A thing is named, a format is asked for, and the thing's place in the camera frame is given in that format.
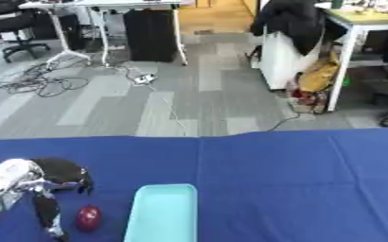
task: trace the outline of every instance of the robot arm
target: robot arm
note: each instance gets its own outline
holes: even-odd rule
[[[0,213],[9,209],[25,192],[30,192],[42,226],[57,241],[68,241],[52,192],[69,188],[91,194],[94,183],[85,168],[57,158],[6,160],[0,164]]]

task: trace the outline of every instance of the black jacket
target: black jacket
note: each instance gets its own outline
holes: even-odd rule
[[[298,52],[306,56],[319,42],[324,17],[314,7],[316,0],[271,0],[256,16],[250,27],[255,36],[281,31],[292,38]]]

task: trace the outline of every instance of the desk leg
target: desk leg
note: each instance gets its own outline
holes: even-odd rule
[[[356,40],[358,39],[359,32],[360,28],[358,26],[352,26],[347,33],[347,40],[343,45],[340,68],[332,87],[331,97],[329,98],[329,105],[327,109],[329,112],[335,111],[337,106],[338,97],[340,96],[340,92],[343,87],[345,72],[347,71],[348,64],[350,63],[350,58],[353,54],[353,49],[355,47]]]
[[[97,15],[97,18],[99,20],[98,22],[98,28],[99,32],[101,34],[101,40],[103,41],[103,56],[101,58],[101,62],[106,67],[110,67],[110,63],[107,62],[107,59],[109,57],[109,39],[107,38],[106,33],[106,22],[104,20],[104,11],[99,9],[98,11],[94,11]]]
[[[88,64],[90,64],[91,58],[89,56],[78,53],[69,48],[69,44],[67,43],[66,37],[64,36],[63,30],[62,30],[62,24],[60,23],[60,19],[55,13],[54,9],[49,9],[48,14],[50,15],[51,20],[53,21],[53,25],[54,25],[54,28],[56,29],[56,33],[59,36],[59,39],[62,43],[63,51],[57,54],[55,57],[52,57],[51,59],[46,61],[47,68],[49,68],[54,61],[58,61],[61,57],[64,57],[64,56],[76,56],[83,59],[87,59]]]
[[[175,38],[176,45],[178,46],[179,54],[181,55],[181,59],[183,61],[183,65],[188,65],[188,60],[186,59],[185,48],[181,41],[181,29],[179,26],[179,16],[178,10],[173,10],[173,25],[175,26]]]

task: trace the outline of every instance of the floor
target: floor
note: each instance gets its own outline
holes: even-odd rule
[[[196,32],[244,33],[253,17],[242,0],[198,0],[199,5],[180,10],[181,29],[185,34]]]
[[[0,90],[0,139],[220,136],[269,130],[280,120],[295,116],[284,93],[270,92],[259,71],[249,68],[244,58],[251,48],[248,35],[185,35],[184,41],[187,67],[179,60],[126,63],[133,77],[155,73],[159,78],[152,89],[132,86],[114,69],[86,67],[80,62],[51,75],[88,78],[90,83],[82,89],[49,98]],[[50,45],[50,55],[60,50],[57,42]],[[125,51],[121,52],[114,53],[115,60],[125,60]],[[12,64],[5,64],[0,55],[0,79],[11,80],[7,78],[10,74],[46,58],[34,61],[22,53]],[[303,114],[278,130],[375,128],[376,117],[384,108],[368,104],[363,90],[359,82],[345,88],[337,112]]]

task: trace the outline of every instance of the yellow bag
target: yellow bag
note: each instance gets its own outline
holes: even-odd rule
[[[300,90],[305,92],[323,91],[331,83],[339,66],[337,54],[331,51],[329,58],[316,61],[300,76]]]

